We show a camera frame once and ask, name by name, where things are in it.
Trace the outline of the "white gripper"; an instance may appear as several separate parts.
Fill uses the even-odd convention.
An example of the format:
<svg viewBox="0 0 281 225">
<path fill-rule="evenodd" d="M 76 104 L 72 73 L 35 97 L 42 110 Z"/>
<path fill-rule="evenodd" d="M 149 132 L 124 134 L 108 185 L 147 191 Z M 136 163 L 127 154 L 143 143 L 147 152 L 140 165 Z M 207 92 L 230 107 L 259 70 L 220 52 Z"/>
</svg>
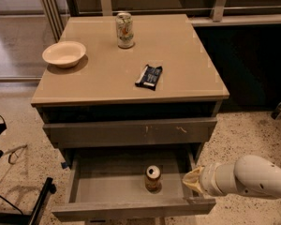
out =
<svg viewBox="0 0 281 225">
<path fill-rule="evenodd" d="M 218 162 L 199 166 L 188 172 L 182 179 L 183 184 L 198 193 L 211 196 L 226 196 L 237 191 L 234 164 Z"/>
</svg>

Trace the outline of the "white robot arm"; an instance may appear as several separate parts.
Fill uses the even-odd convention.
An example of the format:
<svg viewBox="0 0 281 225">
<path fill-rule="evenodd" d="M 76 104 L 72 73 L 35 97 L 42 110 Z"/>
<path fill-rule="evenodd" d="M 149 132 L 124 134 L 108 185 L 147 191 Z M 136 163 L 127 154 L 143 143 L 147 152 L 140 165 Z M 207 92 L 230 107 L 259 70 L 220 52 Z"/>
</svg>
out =
<svg viewBox="0 0 281 225">
<path fill-rule="evenodd" d="M 188 188 L 213 197 L 237 194 L 244 197 L 281 199 L 281 168 L 271 161 L 247 155 L 234 163 L 199 166 L 182 179 Z"/>
</svg>

